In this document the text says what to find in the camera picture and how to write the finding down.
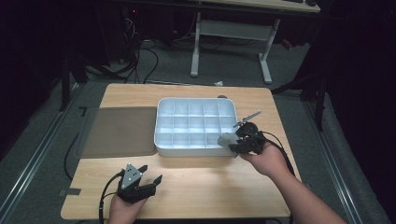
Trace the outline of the grey tape strip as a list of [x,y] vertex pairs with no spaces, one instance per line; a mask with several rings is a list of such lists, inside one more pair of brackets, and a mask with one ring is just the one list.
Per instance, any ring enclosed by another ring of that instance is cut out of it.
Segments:
[[73,189],[73,188],[69,188],[69,189],[61,189],[59,191],[59,196],[63,197],[63,196],[67,196],[67,195],[79,195],[81,193],[81,189]]

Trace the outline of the person's left hand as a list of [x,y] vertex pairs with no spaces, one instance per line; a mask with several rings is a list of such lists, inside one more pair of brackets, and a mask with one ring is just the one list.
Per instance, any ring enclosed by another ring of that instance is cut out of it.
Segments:
[[110,203],[107,224],[133,224],[146,202],[147,199],[137,203],[127,203],[118,195],[115,195]]

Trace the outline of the brown flat mat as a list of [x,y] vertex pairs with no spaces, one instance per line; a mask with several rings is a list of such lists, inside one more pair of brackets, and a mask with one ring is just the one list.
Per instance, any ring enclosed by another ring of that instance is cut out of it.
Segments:
[[154,155],[156,106],[90,109],[78,138],[80,159]]

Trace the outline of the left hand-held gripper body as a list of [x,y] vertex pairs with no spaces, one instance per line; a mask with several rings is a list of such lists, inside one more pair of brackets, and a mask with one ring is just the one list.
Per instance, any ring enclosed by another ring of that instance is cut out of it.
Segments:
[[117,195],[127,203],[137,203],[143,199],[154,196],[156,187],[150,184],[140,185],[143,175],[140,175],[131,163],[126,165],[118,185]]

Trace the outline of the person's right hand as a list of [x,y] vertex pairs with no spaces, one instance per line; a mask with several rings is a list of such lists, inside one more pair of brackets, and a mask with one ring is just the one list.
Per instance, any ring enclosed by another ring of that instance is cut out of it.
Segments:
[[239,157],[250,162],[260,174],[268,176],[273,182],[292,177],[283,155],[270,143],[263,145],[261,154],[240,154]]

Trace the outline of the desk with white legs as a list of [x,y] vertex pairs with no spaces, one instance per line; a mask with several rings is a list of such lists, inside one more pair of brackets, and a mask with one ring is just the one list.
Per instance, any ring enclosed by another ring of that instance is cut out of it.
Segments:
[[[263,9],[273,9],[275,12],[304,12],[319,13],[320,7],[314,0],[198,0],[198,5],[203,3],[218,3],[231,6],[243,6]],[[217,21],[202,19],[201,13],[195,16],[194,49],[191,59],[191,76],[199,74],[200,37],[202,35],[239,38],[246,40],[265,41],[264,51],[258,54],[262,69],[263,80],[266,84],[272,83],[268,68],[267,57],[276,37],[280,19],[275,19],[272,25],[256,25],[232,21]]]

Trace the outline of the metal floor rail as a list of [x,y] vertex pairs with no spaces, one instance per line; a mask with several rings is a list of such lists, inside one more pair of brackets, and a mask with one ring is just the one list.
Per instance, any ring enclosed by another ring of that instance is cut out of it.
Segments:
[[7,223],[29,188],[35,174],[46,158],[59,135],[71,105],[84,90],[84,85],[74,84],[71,99],[65,107],[58,99],[62,94],[59,88],[29,120],[20,138],[11,148],[10,153],[0,162],[5,172],[0,174],[0,223]]
[[315,111],[310,103],[303,102],[304,111],[310,119],[310,123],[315,130],[316,136],[319,140],[320,148],[322,149],[323,157],[329,171],[330,177],[334,184],[338,198],[343,205],[344,211],[346,212],[349,224],[363,224],[361,215],[357,210],[357,207],[352,199],[350,190],[341,174],[341,170],[337,165],[337,162],[332,154],[330,146],[323,131],[321,131],[315,120]]

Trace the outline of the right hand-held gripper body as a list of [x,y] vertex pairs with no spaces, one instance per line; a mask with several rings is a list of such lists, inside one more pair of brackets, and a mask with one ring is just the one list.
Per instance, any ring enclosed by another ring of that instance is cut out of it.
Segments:
[[242,131],[245,135],[243,139],[239,139],[235,145],[239,146],[239,154],[248,154],[254,152],[256,154],[262,153],[262,145],[266,141],[262,132],[258,129],[257,125],[250,122],[251,119],[260,115],[261,111],[257,112],[241,119],[234,127],[237,127],[237,131]]

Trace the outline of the grey sock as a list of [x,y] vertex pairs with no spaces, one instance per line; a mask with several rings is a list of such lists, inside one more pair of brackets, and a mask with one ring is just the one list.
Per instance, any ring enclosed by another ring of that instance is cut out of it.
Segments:
[[228,147],[234,145],[239,140],[239,137],[235,133],[224,133],[218,139],[218,144],[222,147]]

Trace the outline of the white compartment storage box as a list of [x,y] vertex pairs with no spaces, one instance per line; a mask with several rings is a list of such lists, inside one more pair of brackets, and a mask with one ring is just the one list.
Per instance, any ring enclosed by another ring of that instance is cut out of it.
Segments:
[[163,157],[230,157],[218,144],[237,123],[227,98],[162,98],[157,106],[154,144]]

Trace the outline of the black metal stand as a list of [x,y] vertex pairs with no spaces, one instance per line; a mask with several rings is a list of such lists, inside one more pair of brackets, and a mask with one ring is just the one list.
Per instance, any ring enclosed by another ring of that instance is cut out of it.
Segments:
[[85,72],[84,58],[78,54],[69,54],[62,61],[62,98],[61,98],[61,111],[65,111],[70,102],[71,97],[71,78],[77,84],[86,84],[88,76]]
[[325,109],[324,100],[328,77],[329,74],[326,72],[311,74],[275,88],[271,90],[271,93],[280,94],[283,91],[299,89],[301,90],[300,99],[302,101],[315,100],[314,121],[318,129],[322,131],[322,116]]

